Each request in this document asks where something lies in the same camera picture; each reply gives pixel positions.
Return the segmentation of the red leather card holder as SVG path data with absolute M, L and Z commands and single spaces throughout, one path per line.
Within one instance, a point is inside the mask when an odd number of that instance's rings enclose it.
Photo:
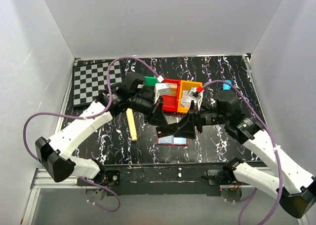
M 158 138 L 157 144 L 158 145 L 169 145 L 169 146 L 187 146 L 188 139 L 174 137 L 174 136 L 166 136 L 166 137 Z

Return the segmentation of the black credit card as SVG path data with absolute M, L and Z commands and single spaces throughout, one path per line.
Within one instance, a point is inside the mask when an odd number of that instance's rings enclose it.
M 156 132 L 158 138 L 163 138 L 167 136 L 174 135 L 174 133 L 177 131 L 177 126 L 169 126 L 169 127 L 156 127 Z

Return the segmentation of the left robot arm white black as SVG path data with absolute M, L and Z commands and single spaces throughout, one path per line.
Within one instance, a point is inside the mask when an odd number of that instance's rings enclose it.
M 74 157 L 72 154 L 75 149 L 101 126 L 127 109 L 142 113 L 145 122 L 150 125 L 167 127 L 162 97 L 169 92 L 170 86 L 161 76 L 151 89 L 146 85 L 144 76 L 128 73 L 122 82 L 100 91 L 79 119 L 48 139 L 38 138 L 35 145 L 39 162 L 57 183 L 75 176 L 103 184 L 107 178 L 104 165 L 96 159 Z

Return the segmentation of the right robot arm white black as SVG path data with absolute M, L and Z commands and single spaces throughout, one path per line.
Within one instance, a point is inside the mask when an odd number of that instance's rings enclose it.
M 226 133 L 254 152 L 274 172 L 274 176 L 234 158 L 208 179 L 218 183 L 241 182 L 252 185 L 273 198 L 289 215 L 302 218 L 316 202 L 316 178 L 299 166 L 278 145 L 273 145 L 263 124 L 241 110 L 240 99 L 230 90 L 215 95 L 216 105 L 201 110 L 202 93 L 187 92 L 191 101 L 187 114 L 176 124 L 175 137 L 194 139 L 203 126 L 224 125 Z

